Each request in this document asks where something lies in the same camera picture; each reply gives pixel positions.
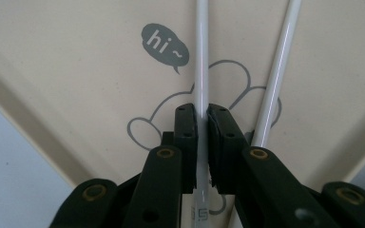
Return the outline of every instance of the speech bubble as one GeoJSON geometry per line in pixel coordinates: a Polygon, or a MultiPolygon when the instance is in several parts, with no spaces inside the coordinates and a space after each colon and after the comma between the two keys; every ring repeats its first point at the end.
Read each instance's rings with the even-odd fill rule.
{"type": "Polygon", "coordinates": [[[178,67],[189,61],[186,45],[169,28],[159,24],[148,24],[142,30],[142,45],[147,53],[157,61],[173,66],[180,74],[178,67]]]}

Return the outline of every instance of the brass grommet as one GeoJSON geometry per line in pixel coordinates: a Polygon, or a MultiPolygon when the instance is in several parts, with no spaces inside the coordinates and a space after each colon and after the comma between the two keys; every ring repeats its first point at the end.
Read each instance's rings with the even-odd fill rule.
{"type": "Polygon", "coordinates": [[[90,185],[83,192],[83,198],[86,201],[95,201],[106,194],[106,187],[102,184],[90,185]]]}
{"type": "Polygon", "coordinates": [[[161,158],[168,159],[174,156],[174,150],[160,149],[156,154],[161,158]]]}
{"type": "Polygon", "coordinates": [[[250,155],[259,160],[266,160],[269,157],[268,153],[260,149],[251,150],[250,155]]]}
{"type": "Polygon", "coordinates": [[[336,190],[336,194],[343,200],[348,201],[353,205],[361,205],[364,203],[364,197],[357,191],[348,187],[341,187],[336,190]]]}

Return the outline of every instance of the gray line drawing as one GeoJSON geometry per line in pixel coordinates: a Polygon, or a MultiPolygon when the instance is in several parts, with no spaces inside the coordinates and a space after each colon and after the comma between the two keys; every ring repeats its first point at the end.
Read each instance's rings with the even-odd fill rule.
{"type": "MultiPolygon", "coordinates": [[[[239,95],[239,97],[236,98],[231,105],[229,105],[229,107],[228,107],[229,110],[233,109],[237,104],[239,104],[240,101],[245,96],[247,96],[249,94],[249,92],[254,91],[256,89],[263,89],[263,90],[265,90],[266,86],[251,86],[250,72],[248,71],[247,67],[245,67],[243,64],[241,64],[241,63],[239,63],[237,61],[234,61],[234,60],[219,60],[219,61],[211,64],[209,66],[209,69],[212,68],[212,67],[218,66],[218,65],[222,65],[222,64],[233,64],[233,65],[237,65],[237,66],[241,67],[241,69],[245,72],[245,76],[246,76],[246,80],[247,80],[246,88],[239,95]]],[[[156,126],[153,123],[153,119],[156,117],[156,114],[164,106],[164,104],[166,104],[170,99],[172,99],[174,97],[177,97],[177,96],[182,96],[182,95],[191,95],[192,92],[194,91],[194,86],[195,85],[192,85],[191,88],[189,90],[187,90],[187,91],[176,92],[176,93],[173,93],[170,96],[166,97],[155,108],[155,110],[151,114],[150,118],[147,119],[145,117],[136,117],[136,118],[133,118],[132,120],[130,120],[128,122],[128,124],[127,124],[127,127],[126,127],[126,131],[127,131],[128,136],[130,137],[130,139],[134,143],[136,143],[137,145],[139,145],[142,149],[147,150],[147,151],[151,150],[152,148],[144,145],[142,142],[139,142],[139,140],[137,139],[137,137],[133,135],[132,129],[131,129],[132,124],[134,122],[137,122],[137,121],[142,121],[144,123],[147,123],[150,127],[152,127],[155,130],[155,132],[157,133],[157,135],[159,137],[159,140],[161,140],[161,138],[162,138],[162,131],[159,129],[158,126],[156,126]]],[[[281,111],[282,111],[282,102],[281,102],[280,99],[278,99],[278,113],[277,113],[276,118],[272,122],[272,126],[274,126],[278,122],[279,117],[280,117],[280,114],[281,114],[281,111]]],[[[245,139],[248,142],[251,142],[251,139],[252,139],[253,134],[254,134],[254,129],[251,130],[251,131],[244,132],[245,139]]],[[[216,215],[221,214],[223,211],[225,211],[225,208],[226,208],[226,197],[225,197],[225,195],[221,195],[221,200],[222,200],[222,206],[221,206],[221,208],[218,209],[218,210],[209,210],[209,214],[210,215],[216,216],[216,215]]]]}

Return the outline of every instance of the cartoon drawing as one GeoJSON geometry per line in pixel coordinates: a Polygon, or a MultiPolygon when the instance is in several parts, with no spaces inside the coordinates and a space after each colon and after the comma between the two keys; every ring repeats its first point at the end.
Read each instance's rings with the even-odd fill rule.
{"type": "MultiPolygon", "coordinates": [[[[229,92],[228,95],[220,96],[220,97],[222,97],[222,100],[223,100],[222,103],[224,103],[224,104],[218,104],[218,103],[216,103],[216,104],[227,107],[229,109],[229,111],[232,112],[232,114],[234,114],[234,111],[237,109],[236,111],[240,114],[241,118],[235,117],[236,121],[238,122],[238,125],[240,127],[242,127],[244,125],[244,129],[241,129],[241,130],[244,132],[244,136],[245,136],[246,140],[248,142],[250,142],[252,139],[252,135],[254,133],[254,126],[252,125],[252,127],[251,127],[248,124],[240,123],[240,120],[243,122],[243,119],[247,118],[246,108],[251,103],[251,101],[248,101],[248,100],[251,98],[253,93],[255,93],[255,91],[263,92],[263,90],[265,90],[265,86],[252,86],[250,72],[248,71],[247,67],[245,67],[243,64],[241,64],[237,61],[234,61],[234,60],[220,60],[218,62],[211,64],[209,66],[209,79],[210,80],[214,79],[212,69],[216,66],[238,67],[239,69],[236,69],[236,72],[241,72],[239,75],[239,78],[230,78],[229,80],[230,81],[236,80],[236,79],[240,80],[240,84],[241,85],[244,84],[243,90],[239,91],[239,95],[237,97],[228,98],[229,97],[228,95],[230,95],[230,93],[234,94],[234,93],[238,92],[237,88],[233,87],[232,89],[229,90],[232,92],[229,92]]],[[[183,99],[183,100],[192,101],[193,100],[193,98],[192,98],[193,91],[194,91],[194,85],[192,85],[189,90],[180,91],[180,92],[171,94],[170,96],[166,97],[162,102],[159,103],[159,105],[154,109],[154,111],[152,112],[152,114],[150,115],[149,118],[140,116],[140,117],[136,117],[136,118],[133,118],[132,120],[130,120],[127,125],[127,128],[126,128],[128,136],[131,138],[131,140],[134,143],[136,143],[141,148],[143,148],[147,151],[149,151],[150,149],[152,149],[155,146],[158,146],[162,139],[162,132],[165,130],[172,130],[172,129],[164,129],[165,126],[166,125],[173,126],[173,123],[164,123],[164,118],[162,118],[161,116],[169,116],[169,115],[174,116],[174,109],[179,105],[185,104],[185,103],[178,103],[176,101],[180,100],[179,98],[181,98],[182,96],[188,96],[186,99],[183,99]],[[133,130],[134,124],[140,125],[141,130],[134,131],[133,130]]],[[[274,125],[278,121],[281,110],[282,110],[282,104],[281,104],[280,99],[278,99],[278,106],[279,106],[278,113],[276,113],[276,117],[275,117],[275,120],[272,123],[272,125],[274,125]]],[[[256,113],[256,114],[255,114],[255,117],[253,117],[253,119],[254,119],[253,124],[255,124],[255,122],[257,120],[257,115],[258,115],[258,110],[259,110],[258,108],[254,108],[254,109],[255,109],[254,113],[256,113]]],[[[221,200],[222,200],[221,209],[209,210],[210,215],[213,215],[213,216],[219,215],[225,210],[225,208],[226,208],[225,195],[221,195],[221,200]]]]}
{"type": "MultiPolygon", "coordinates": [[[[246,78],[246,87],[245,89],[240,93],[240,95],[235,98],[233,100],[233,102],[229,105],[227,105],[226,107],[229,109],[229,111],[234,110],[238,105],[243,105],[245,106],[245,104],[242,104],[243,100],[245,98],[249,98],[250,97],[250,92],[252,91],[256,91],[256,90],[264,90],[265,86],[251,86],[251,76],[250,76],[250,72],[248,71],[248,69],[241,63],[237,62],[237,61],[233,61],[233,60],[220,60],[218,62],[215,62],[213,64],[211,64],[209,66],[209,78],[212,78],[212,74],[211,74],[211,69],[215,66],[218,65],[236,65],[238,67],[240,67],[242,69],[242,71],[244,72],[244,76],[246,78]]],[[[174,115],[174,109],[179,106],[179,105],[183,105],[183,104],[173,104],[173,99],[180,97],[180,96],[192,96],[192,92],[194,90],[194,86],[192,85],[191,88],[189,90],[186,91],[180,91],[180,92],[176,92],[174,94],[171,94],[170,96],[166,97],[153,111],[153,113],[150,115],[149,118],[145,118],[145,117],[136,117],[133,118],[132,120],[129,121],[128,125],[127,125],[127,133],[128,136],[131,138],[131,140],[136,143],[137,145],[139,145],[141,148],[149,151],[150,149],[152,149],[155,146],[158,146],[160,144],[160,141],[162,139],[162,132],[164,131],[164,129],[162,129],[160,127],[160,125],[162,125],[161,121],[155,120],[158,113],[159,112],[163,112],[163,109],[165,106],[167,106],[167,109],[171,109],[167,115],[174,115]],[[146,130],[148,128],[152,128],[152,130],[147,130],[148,132],[134,132],[132,129],[132,125],[136,124],[137,122],[141,122],[140,124],[147,124],[147,127],[145,128],[146,130]],[[156,142],[144,142],[142,139],[140,139],[141,137],[137,136],[137,134],[142,134],[142,135],[148,135],[151,134],[153,135],[153,132],[155,132],[155,134],[158,137],[158,140],[156,142]]],[[[282,104],[281,101],[278,100],[278,113],[276,115],[276,118],[274,120],[274,122],[272,123],[272,125],[274,125],[280,116],[281,110],[282,110],[282,104]]],[[[254,129],[245,129],[243,130],[244,132],[244,136],[246,138],[247,141],[249,141],[252,138],[252,134],[253,134],[254,129]]]]}

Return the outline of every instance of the white metal rod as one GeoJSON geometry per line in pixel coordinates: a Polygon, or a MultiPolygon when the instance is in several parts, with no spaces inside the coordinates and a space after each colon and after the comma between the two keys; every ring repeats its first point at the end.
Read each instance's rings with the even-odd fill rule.
{"type": "MultiPolygon", "coordinates": [[[[251,145],[266,147],[268,142],[269,131],[274,120],[275,108],[280,93],[280,86],[282,84],[284,70],[292,45],[296,22],[298,21],[300,5],[301,0],[290,0],[289,2],[251,145]]],[[[233,208],[229,227],[242,227],[236,208],[233,208]]]]}
{"type": "Polygon", "coordinates": [[[209,227],[208,202],[208,148],[207,115],[208,100],[208,1],[197,1],[197,53],[195,71],[195,109],[198,124],[197,189],[194,189],[192,210],[195,216],[192,227],[209,227]]]}

